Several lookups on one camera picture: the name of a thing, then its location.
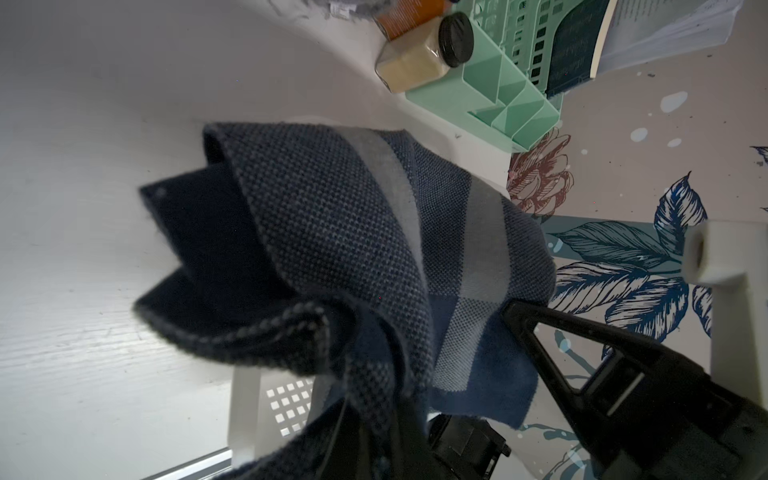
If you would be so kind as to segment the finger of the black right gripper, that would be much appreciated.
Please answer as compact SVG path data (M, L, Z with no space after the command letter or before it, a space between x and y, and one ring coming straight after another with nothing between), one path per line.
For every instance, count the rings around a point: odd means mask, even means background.
M678 362L657 341L522 301L502 320L591 455L636 449L674 409Z

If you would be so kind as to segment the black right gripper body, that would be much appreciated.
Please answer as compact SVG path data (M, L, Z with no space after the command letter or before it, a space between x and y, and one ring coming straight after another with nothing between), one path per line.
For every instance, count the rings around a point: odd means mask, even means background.
M764 479L767 412L670 353L613 353L581 388L526 354L596 479Z

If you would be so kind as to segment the navy plaid scarf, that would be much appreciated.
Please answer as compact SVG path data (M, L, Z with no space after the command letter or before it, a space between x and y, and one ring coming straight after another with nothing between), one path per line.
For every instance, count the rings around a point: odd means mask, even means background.
M539 224L408 132L204 128L139 194L180 267L134 305L180 350L315 379L306 425L233 479L429 477L432 411L512 428L536 370L505 326L556 283Z

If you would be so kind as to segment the grey scarf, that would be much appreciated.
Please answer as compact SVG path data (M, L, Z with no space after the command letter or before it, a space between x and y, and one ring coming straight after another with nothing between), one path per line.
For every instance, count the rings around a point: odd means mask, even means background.
M372 20L391 11L398 0L310 0L305 4L341 19Z

